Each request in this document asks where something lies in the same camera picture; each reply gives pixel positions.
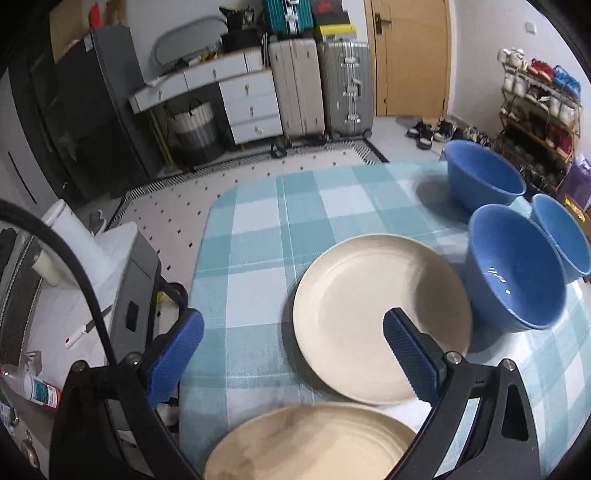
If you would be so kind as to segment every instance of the screw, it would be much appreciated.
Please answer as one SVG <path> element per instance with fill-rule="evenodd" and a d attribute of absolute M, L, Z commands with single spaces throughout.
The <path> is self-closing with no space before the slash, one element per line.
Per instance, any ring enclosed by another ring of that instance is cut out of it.
<path fill-rule="evenodd" d="M 87 363 L 84 360 L 78 360 L 72 365 L 74 372 L 82 372 L 87 367 Z"/>
<path fill-rule="evenodd" d="M 457 365 L 462 361 L 462 356 L 457 352 L 448 352 L 446 358 L 453 365 Z"/>
<path fill-rule="evenodd" d="M 517 368 L 515 362 L 513 360 L 509 360 L 508 358 L 503 360 L 503 367 L 505 367 L 509 372 L 512 372 Z"/>
<path fill-rule="evenodd" d="M 125 357 L 125 361 L 130 365 L 137 365 L 142 361 L 142 355 L 138 352 L 131 352 Z"/>

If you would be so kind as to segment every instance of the wall outlet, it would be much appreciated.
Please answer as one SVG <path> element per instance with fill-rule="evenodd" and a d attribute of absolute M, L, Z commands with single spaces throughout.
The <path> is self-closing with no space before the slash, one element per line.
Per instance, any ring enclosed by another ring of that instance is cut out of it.
<path fill-rule="evenodd" d="M 525 31 L 527 33 L 531 33 L 532 35 L 538 33 L 538 29 L 536 28 L 535 23 L 533 22 L 525 22 Z"/>

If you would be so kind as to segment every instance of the cream plate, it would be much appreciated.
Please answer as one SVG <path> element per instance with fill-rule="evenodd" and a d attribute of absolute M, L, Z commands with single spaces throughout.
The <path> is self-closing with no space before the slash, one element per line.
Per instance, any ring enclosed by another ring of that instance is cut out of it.
<path fill-rule="evenodd" d="M 383 480 L 413 441 L 372 408 L 317 403 L 240 425 L 215 448 L 205 480 Z"/>
<path fill-rule="evenodd" d="M 444 351 L 462 355 L 472 312 L 462 281 L 431 248 L 397 235 L 345 240 L 319 256 L 295 294 L 301 352 L 330 387 L 368 404 L 415 398 L 382 333 L 384 314 L 401 307 Z"/>

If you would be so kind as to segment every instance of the drawer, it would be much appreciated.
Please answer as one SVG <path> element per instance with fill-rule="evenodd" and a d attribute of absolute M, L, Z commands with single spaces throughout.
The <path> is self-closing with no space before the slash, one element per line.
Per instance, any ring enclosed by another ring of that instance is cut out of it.
<path fill-rule="evenodd" d="M 270 70 L 251 73 L 241 77 L 220 82 L 220 90 L 225 104 L 236 102 L 247 97 L 275 94 L 275 83 Z"/>
<path fill-rule="evenodd" d="M 277 97 L 274 93 L 258 97 L 245 98 L 226 105 L 230 125 L 249 122 L 258 118 L 279 115 Z"/>
<path fill-rule="evenodd" d="M 246 124 L 234 125 L 232 127 L 232 135 L 234 136 L 236 145 L 258 140 L 260 138 L 275 137 L 282 133 L 283 129 L 281 127 L 281 119 L 279 116 L 254 120 Z"/>
<path fill-rule="evenodd" d="M 139 92 L 134 93 L 129 102 L 134 112 L 138 113 L 187 91 L 189 89 L 187 88 L 184 75 L 182 73 L 175 73 L 174 75 L 163 77 L 154 87 L 146 86 Z"/>
<path fill-rule="evenodd" d="M 246 63 L 242 53 L 200 63 L 184 71 L 189 90 L 245 73 Z"/>

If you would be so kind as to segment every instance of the silver suitcase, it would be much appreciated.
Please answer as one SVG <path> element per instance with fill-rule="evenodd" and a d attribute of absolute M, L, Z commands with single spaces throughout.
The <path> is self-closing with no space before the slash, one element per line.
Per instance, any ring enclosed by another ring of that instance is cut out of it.
<path fill-rule="evenodd" d="M 367 43 L 326 42 L 318 45 L 326 130 L 341 136 L 371 136 L 374 125 L 374 79 Z"/>

